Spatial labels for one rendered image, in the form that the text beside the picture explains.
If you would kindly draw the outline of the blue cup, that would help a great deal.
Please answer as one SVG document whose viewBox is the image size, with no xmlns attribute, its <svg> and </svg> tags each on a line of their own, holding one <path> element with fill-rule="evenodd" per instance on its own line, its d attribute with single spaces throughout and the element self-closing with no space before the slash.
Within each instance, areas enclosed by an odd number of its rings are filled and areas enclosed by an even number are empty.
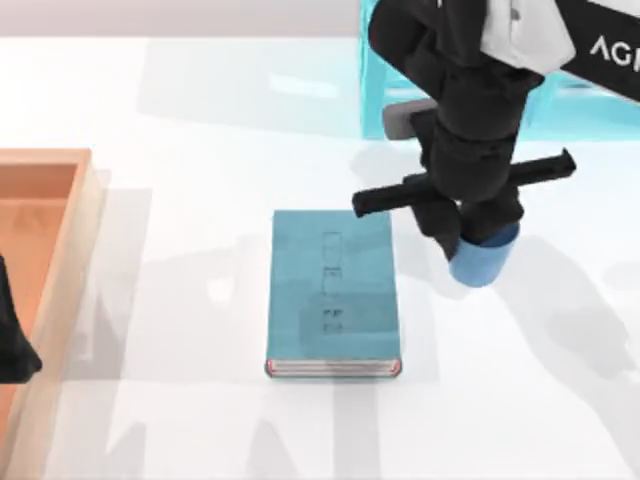
<svg viewBox="0 0 640 480">
<path fill-rule="evenodd" d="M 489 239 L 474 244 L 461 239 L 449 261 L 454 280 L 470 288 L 482 288 L 500 275 L 520 233 L 518 223 L 510 224 Z"/>
</svg>

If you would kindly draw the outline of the pale grey rounded box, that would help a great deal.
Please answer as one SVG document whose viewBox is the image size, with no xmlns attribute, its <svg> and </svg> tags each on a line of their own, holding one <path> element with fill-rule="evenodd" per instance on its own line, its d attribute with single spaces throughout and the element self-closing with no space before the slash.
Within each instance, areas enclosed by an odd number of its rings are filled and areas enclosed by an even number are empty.
<svg viewBox="0 0 640 480">
<path fill-rule="evenodd" d="M 386 138 L 392 141 L 409 140 L 416 137 L 411 117 L 419 113 L 432 113 L 438 103 L 431 98 L 422 98 L 387 105 L 382 111 Z"/>
</svg>

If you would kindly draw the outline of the light blue rack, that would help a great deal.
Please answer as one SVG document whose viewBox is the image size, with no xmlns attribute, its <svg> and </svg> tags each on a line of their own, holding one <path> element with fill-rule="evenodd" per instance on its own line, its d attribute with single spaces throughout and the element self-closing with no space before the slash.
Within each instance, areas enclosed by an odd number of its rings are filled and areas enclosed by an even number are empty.
<svg viewBox="0 0 640 480">
<path fill-rule="evenodd" d="M 361 0 L 360 124 L 384 136 L 382 111 L 425 94 L 369 44 L 439 30 L 445 46 L 545 75 L 529 95 L 520 137 L 531 141 L 640 140 L 640 0 Z"/>
</svg>

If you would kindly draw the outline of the teal book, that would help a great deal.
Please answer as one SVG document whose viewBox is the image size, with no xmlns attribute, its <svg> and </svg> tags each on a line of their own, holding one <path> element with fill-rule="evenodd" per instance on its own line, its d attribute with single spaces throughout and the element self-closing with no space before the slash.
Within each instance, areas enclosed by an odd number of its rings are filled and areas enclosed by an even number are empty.
<svg viewBox="0 0 640 480">
<path fill-rule="evenodd" d="M 389 214 L 274 212 L 269 376 L 395 377 L 402 370 L 399 326 Z"/>
</svg>

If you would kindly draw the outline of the shallow salmon-coloured box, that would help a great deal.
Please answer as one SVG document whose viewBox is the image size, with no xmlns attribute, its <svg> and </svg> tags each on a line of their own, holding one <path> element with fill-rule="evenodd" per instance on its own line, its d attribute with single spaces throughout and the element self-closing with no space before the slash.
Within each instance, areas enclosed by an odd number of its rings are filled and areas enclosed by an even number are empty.
<svg viewBox="0 0 640 480">
<path fill-rule="evenodd" d="M 88 149 L 0 148 L 0 255 L 43 369 L 0 385 L 0 480 L 40 480 L 104 204 Z"/>
</svg>

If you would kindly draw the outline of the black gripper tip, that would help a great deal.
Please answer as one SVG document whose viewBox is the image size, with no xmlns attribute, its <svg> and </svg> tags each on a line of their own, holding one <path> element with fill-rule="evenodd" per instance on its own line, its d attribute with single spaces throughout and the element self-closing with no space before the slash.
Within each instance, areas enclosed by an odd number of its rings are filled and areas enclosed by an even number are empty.
<svg viewBox="0 0 640 480">
<path fill-rule="evenodd" d="M 21 328 L 6 263 L 0 255 L 0 384 L 26 384 L 42 368 L 42 360 Z"/>
</svg>

